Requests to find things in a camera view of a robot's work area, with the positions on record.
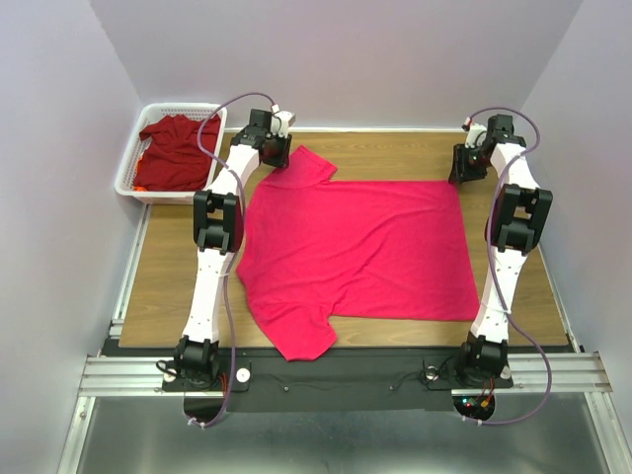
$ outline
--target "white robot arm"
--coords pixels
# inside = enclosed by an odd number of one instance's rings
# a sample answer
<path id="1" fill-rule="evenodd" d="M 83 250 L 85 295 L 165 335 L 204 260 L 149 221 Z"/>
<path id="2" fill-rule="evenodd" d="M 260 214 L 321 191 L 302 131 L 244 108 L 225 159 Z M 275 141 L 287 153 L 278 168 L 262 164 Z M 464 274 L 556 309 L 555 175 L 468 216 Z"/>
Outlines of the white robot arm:
<path id="1" fill-rule="evenodd" d="M 244 235 L 241 202 L 245 197 L 240 196 L 240 189 L 261 163 L 288 166 L 288 129 L 293 123 L 291 112 L 252 110 L 249 124 L 231 140 L 226 160 L 231 171 L 222 169 L 206 190 L 194 195 L 196 286 L 187 325 L 167 366 L 185 379 L 212 382 L 217 377 L 221 293 Z M 212 216 L 217 210 L 222 211 L 221 217 Z"/>
<path id="2" fill-rule="evenodd" d="M 449 180 L 462 183 L 482 179 L 493 166 L 499 177 L 510 161 L 524 149 L 524 139 L 514 135 L 511 116 L 496 115 L 488 126 L 466 124 L 465 143 L 454 147 Z M 494 205 L 491 225 L 494 272 L 505 303 L 511 311 L 517 280 L 528 253 L 538 244 L 553 197 L 542 190 L 522 156 L 513 162 L 502 183 Z M 515 215 L 522 209 L 522 215 Z M 457 371 L 463 381 L 480 384 L 481 380 L 503 376 L 506 369 L 509 324 L 499 298 L 492 269 L 488 268 L 485 288 L 476 319 L 467 340 L 461 346 Z"/>

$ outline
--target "laundry basket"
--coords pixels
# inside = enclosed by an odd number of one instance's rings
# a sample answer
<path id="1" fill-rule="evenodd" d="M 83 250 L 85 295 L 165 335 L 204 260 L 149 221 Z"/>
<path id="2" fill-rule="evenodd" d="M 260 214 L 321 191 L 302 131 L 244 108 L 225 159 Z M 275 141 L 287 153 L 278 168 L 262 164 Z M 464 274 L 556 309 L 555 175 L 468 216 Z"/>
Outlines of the laundry basket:
<path id="1" fill-rule="evenodd" d="M 145 149 L 149 146 L 151 138 L 141 141 L 138 137 L 140 131 L 150 123 L 156 123 L 165 116 L 176 116 L 179 114 L 187 116 L 192 120 L 204 120 L 212 113 L 218 104 L 201 104 L 201 103 L 162 103 L 151 104 L 145 107 L 140 113 L 138 122 L 134 127 L 125 153 L 123 154 L 120 167 L 118 168 L 115 189 L 122 196 L 132 196 L 147 204 L 190 204 L 193 202 L 193 191 L 172 192 L 172 191 L 135 191 L 134 178 L 136 177 L 136 163 L 142 156 Z M 221 119 L 219 132 L 217 133 L 217 144 L 213 152 L 215 155 L 219 153 L 221 148 L 221 140 L 224 136 L 224 126 L 226 125 L 226 109 L 222 109 L 217 113 Z M 209 185 L 215 173 L 217 163 L 213 160 L 208 172 Z"/>

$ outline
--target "wooden board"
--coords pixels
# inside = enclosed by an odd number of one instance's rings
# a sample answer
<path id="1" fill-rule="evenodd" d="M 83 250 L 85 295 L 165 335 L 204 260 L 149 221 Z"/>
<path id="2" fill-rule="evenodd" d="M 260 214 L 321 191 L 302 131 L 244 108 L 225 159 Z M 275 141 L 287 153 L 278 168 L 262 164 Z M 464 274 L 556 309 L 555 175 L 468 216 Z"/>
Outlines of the wooden board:
<path id="1" fill-rule="evenodd" d="M 294 147 L 304 144 L 338 166 L 335 180 L 445 180 L 451 166 L 452 145 L 459 141 L 463 141 L 462 133 L 296 133 L 293 137 Z M 270 170 L 261 166 L 255 172 L 246 186 L 248 197 Z M 486 180 L 462 185 L 459 191 L 479 293 L 487 271 L 483 231 L 495 182 L 492 170 Z M 191 214 L 189 206 L 153 206 L 120 337 L 122 347 L 171 348 L 179 341 L 196 279 Z M 243 285 L 235 275 L 230 276 L 229 292 L 237 344 L 269 347 L 271 343 L 252 319 Z M 229 332 L 223 307 L 221 311 L 220 344 L 227 346 Z M 541 344 L 567 344 L 537 251 L 531 253 L 520 275 L 513 315 Z M 338 334 L 338 347 L 457 346 L 470 326 L 461 322 L 338 316 L 332 316 L 330 322 Z M 527 341 L 512 331 L 511 344 Z"/>

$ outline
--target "pink t-shirt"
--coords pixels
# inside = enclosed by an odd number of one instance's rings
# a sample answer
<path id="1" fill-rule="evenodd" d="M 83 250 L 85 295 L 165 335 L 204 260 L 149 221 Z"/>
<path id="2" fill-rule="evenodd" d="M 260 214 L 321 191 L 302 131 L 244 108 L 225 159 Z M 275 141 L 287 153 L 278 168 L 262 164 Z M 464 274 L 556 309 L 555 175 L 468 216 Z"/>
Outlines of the pink t-shirt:
<path id="1" fill-rule="evenodd" d="M 287 169 L 262 180 L 246 213 L 237 275 L 283 356 L 313 360 L 332 346 L 332 314 L 473 320 L 478 296 L 456 189 L 330 181 L 335 172 L 300 146 Z"/>

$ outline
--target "cable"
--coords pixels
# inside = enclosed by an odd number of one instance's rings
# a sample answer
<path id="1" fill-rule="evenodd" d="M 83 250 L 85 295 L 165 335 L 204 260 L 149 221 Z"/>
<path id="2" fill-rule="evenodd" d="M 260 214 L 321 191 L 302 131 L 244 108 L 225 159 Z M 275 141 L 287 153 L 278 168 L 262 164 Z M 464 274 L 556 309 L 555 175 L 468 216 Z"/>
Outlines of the cable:
<path id="1" fill-rule="evenodd" d="M 170 368 L 167 368 L 167 361 L 166 360 L 157 360 L 156 361 L 156 368 L 158 370 L 160 370 L 162 373 L 166 373 L 167 375 L 171 375 L 172 377 L 177 377 L 178 373 Z"/>
<path id="2" fill-rule="evenodd" d="M 487 133 L 487 130 L 483 130 L 478 135 L 476 135 L 476 138 L 474 138 L 474 146 L 479 146 L 478 139 L 486 133 Z"/>
<path id="3" fill-rule="evenodd" d="M 248 96 L 262 96 L 268 99 L 270 103 L 272 104 L 272 106 L 275 106 L 277 104 L 273 100 L 273 98 L 270 97 L 268 94 L 264 94 L 263 92 L 247 92 L 217 107 L 207 118 L 204 119 L 204 121 L 200 124 L 199 129 L 197 130 L 197 147 L 199 148 L 199 150 L 205 155 L 209 156 L 211 159 L 215 160 L 217 163 L 219 163 L 226 171 L 228 171 L 231 175 L 233 175 L 233 177 L 235 178 L 235 181 L 237 182 L 237 188 L 239 190 L 239 198 L 242 204 L 241 213 L 242 213 L 244 225 L 246 223 L 246 191 L 244 190 L 244 184 L 239 179 L 239 175 L 235 173 L 233 170 L 231 170 L 228 164 L 224 160 L 215 156 L 214 153 L 204 148 L 204 146 L 201 144 L 201 134 L 204 127 L 208 123 L 208 121 L 211 120 L 213 117 L 215 117 L 215 115 L 219 111 L 221 111 L 225 107 L 228 107 L 233 102 L 236 102 L 239 99 L 243 99 L 244 97 L 248 97 Z M 231 390 L 233 387 L 233 383 L 235 381 L 235 359 L 237 356 L 237 349 L 236 349 L 236 343 L 235 343 L 235 323 L 233 321 L 233 315 L 230 310 L 230 301 L 228 298 L 228 275 L 230 275 L 230 271 L 233 268 L 233 265 L 235 264 L 236 260 L 237 259 L 235 259 L 235 256 L 233 256 L 233 259 L 230 261 L 230 263 L 228 264 L 228 267 L 226 268 L 226 276 L 224 277 L 224 287 L 223 287 L 224 306 L 226 307 L 226 315 L 228 317 L 228 326 L 230 327 L 230 370 L 228 374 L 228 385 L 226 387 L 226 395 L 224 396 L 224 401 L 221 404 L 221 407 L 219 408 L 217 415 L 215 415 L 215 418 L 213 418 L 207 423 L 200 423 L 195 418 L 189 417 L 188 415 L 185 414 L 185 416 L 187 417 L 187 420 L 189 420 L 190 425 L 195 425 L 201 428 L 212 427 L 213 425 L 216 425 L 217 422 L 219 422 L 219 420 L 221 419 L 221 417 L 224 415 L 224 413 L 226 412 L 228 408 L 228 404 L 230 402 Z"/>
<path id="4" fill-rule="evenodd" d="M 525 119 L 529 123 L 529 125 L 533 127 L 533 131 L 535 132 L 535 143 L 533 143 L 533 145 L 529 146 L 528 148 L 522 150 L 519 154 L 515 155 L 515 157 L 512 158 L 508 162 L 507 166 L 505 167 L 505 169 L 503 169 L 503 171 L 498 177 L 498 182 L 496 184 L 496 188 L 494 189 L 494 198 L 492 199 L 492 205 L 490 206 L 488 225 L 486 226 L 487 228 L 485 230 L 485 237 L 487 240 L 487 259 L 490 265 L 490 270 L 491 270 L 490 273 L 492 274 L 494 287 L 496 288 L 496 293 L 498 294 L 498 297 L 501 301 L 501 305 L 503 306 L 503 310 L 505 311 L 507 320 L 512 325 L 512 327 L 519 334 L 525 337 L 540 353 L 540 355 L 542 356 L 542 360 L 544 361 L 544 365 L 546 366 L 546 378 L 547 378 L 546 390 L 544 391 L 544 395 L 542 396 L 542 399 L 540 400 L 540 402 L 537 404 L 537 406 L 533 410 L 531 410 L 530 412 L 520 417 L 511 419 L 511 420 L 500 420 L 496 422 L 493 422 L 493 421 L 483 422 L 481 420 L 474 420 L 474 419 L 465 418 L 465 417 L 463 418 L 463 420 L 470 420 L 471 422 L 477 423 L 479 425 L 485 425 L 489 427 L 501 427 L 501 426 L 506 426 L 506 425 L 512 425 L 514 423 L 523 422 L 524 420 L 531 418 L 533 415 L 535 415 L 537 412 L 539 412 L 542 409 L 542 407 L 548 401 L 549 396 L 551 395 L 551 386 L 553 385 L 553 372 L 551 370 L 551 362 L 549 361 L 549 358 L 546 356 L 546 353 L 544 352 L 542 347 L 514 321 L 512 313 L 507 306 L 507 302 L 505 301 L 505 297 L 503 296 L 503 291 L 501 290 L 501 284 L 499 283 L 498 277 L 496 276 L 496 262 L 494 260 L 494 255 L 492 253 L 492 225 L 491 224 L 492 224 L 492 219 L 494 218 L 494 207 L 496 205 L 496 199 L 498 198 L 501 192 L 501 189 L 503 188 L 503 181 L 505 180 L 505 177 L 509 173 L 509 170 L 512 167 L 512 165 L 517 160 L 519 160 L 520 158 L 525 156 L 527 153 L 530 153 L 531 151 L 533 151 L 534 149 L 538 147 L 538 145 L 540 144 L 540 130 L 531 118 L 529 118 L 522 112 L 517 111 L 516 109 L 509 108 L 509 107 L 487 107 L 485 109 L 481 109 L 480 111 L 476 111 L 468 119 L 471 121 L 479 114 L 482 114 L 483 112 L 487 112 L 487 111 L 507 111 L 507 112 L 511 112 L 512 114 L 516 114 L 517 116 Z"/>
<path id="5" fill-rule="evenodd" d="M 211 120 L 213 117 L 215 117 L 219 111 L 228 107 L 233 102 L 236 102 L 248 96 L 262 96 L 268 99 L 273 106 L 276 104 L 275 100 L 272 97 L 270 97 L 268 94 L 264 94 L 263 92 L 247 92 L 245 94 L 241 94 L 240 96 L 234 97 L 230 101 L 224 102 L 221 106 L 217 107 L 217 109 L 211 112 L 210 115 L 203 120 L 203 122 L 199 126 L 199 129 L 197 130 L 197 148 L 199 148 L 199 151 L 209 156 L 212 160 L 215 160 L 217 163 L 219 163 L 222 166 L 222 168 L 224 168 L 228 173 L 230 173 L 231 175 L 235 177 L 235 181 L 237 181 L 237 187 L 239 188 L 239 195 L 242 200 L 241 213 L 244 220 L 246 220 L 246 191 L 244 190 L 244 184 L 239 179 L 239 175 L 237 175 L 237 173 L 231 170 L 228 164 L 224 160 L 215 156 L 214 153 L 204 148 L 204 145 L 201 144 L 201 134 L 202 134 L 202 131 L 204 130 L 204 127 L 208 123 L 208 121 Z"/>

